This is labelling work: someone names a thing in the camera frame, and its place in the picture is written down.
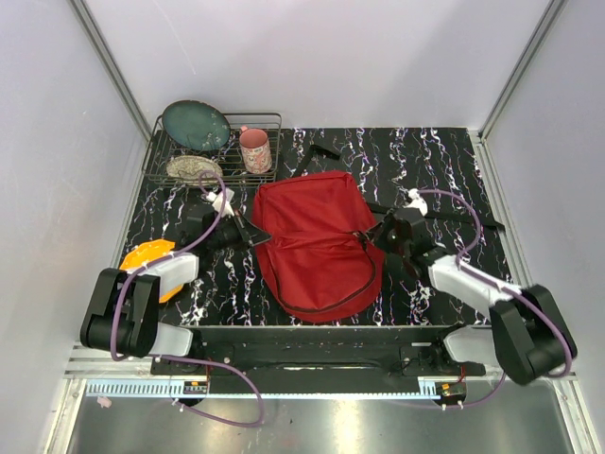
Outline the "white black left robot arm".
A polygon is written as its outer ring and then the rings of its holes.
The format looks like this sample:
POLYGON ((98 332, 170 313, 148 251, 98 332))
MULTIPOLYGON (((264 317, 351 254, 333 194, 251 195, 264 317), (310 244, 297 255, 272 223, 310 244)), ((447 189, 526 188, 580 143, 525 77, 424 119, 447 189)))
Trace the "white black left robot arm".
POLYGON ((97 277, 82 326, 82 345, 108 351, 115 360, 169 355, 186 375, 203 365, 204 352, 193 333, 159 322, 160 299, 189 284, 226 248, 254 247, 271 239, 240 213, 188 216, 175 241, 142 243, 132 255, 141 261, 124 270, 107 268, 97 277))

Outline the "red student backpack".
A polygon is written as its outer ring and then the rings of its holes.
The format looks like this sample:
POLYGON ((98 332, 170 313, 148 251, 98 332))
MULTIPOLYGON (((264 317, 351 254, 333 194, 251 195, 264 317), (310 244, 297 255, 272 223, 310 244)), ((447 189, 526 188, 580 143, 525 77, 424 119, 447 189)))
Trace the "red student backpack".
MULTIPOLYGON (((339 157, 335 151, 311 145, 291 178, 258 189, 252 223, 271 234, 271 240, 256 246, 255 253, 279 305, 302 321, 329 323, 352 317, 375 302, 382 291, 387 253, 362 237, 380 216, 370 209, 377 203, 363 198, 350 173, 305 173, 318 153, 339 157)), ((474 212, 428 209, 424 221, 428 219, 470 224, 478 231, 503 227, 474 212)))

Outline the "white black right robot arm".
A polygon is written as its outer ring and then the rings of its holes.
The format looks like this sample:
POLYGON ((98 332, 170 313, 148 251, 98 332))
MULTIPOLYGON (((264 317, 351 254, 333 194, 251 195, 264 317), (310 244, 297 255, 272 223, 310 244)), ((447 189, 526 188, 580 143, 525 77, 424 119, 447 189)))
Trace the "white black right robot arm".
POLYGON ((372 245, 398 255, 413 278, 457 298, 489 322, 442 331, 428 354, 435 372, 450 375, 472 362, 498 367, 519 385, 570 372, 578 349, 546 287, 522 288, 459 261, 429 237, 418 208, 371 204, 370 209, 380 216, 366 233, 372 245))

